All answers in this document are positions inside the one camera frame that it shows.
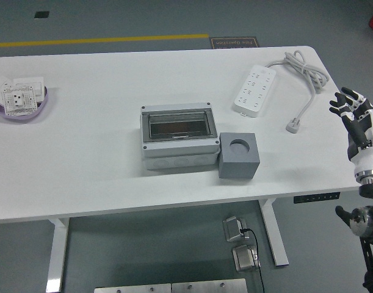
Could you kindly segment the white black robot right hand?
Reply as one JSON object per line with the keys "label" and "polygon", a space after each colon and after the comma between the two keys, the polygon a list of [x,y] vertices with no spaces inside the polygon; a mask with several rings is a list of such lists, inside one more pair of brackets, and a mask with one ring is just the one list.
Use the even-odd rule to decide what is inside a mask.
{"label": "white black robot right hand", "polygon": [[347,156],[354,164],[358,183],[373,179],[373,105],[362,94],[343,87],[330,101],[330,112],[339,116],[348,132]]}

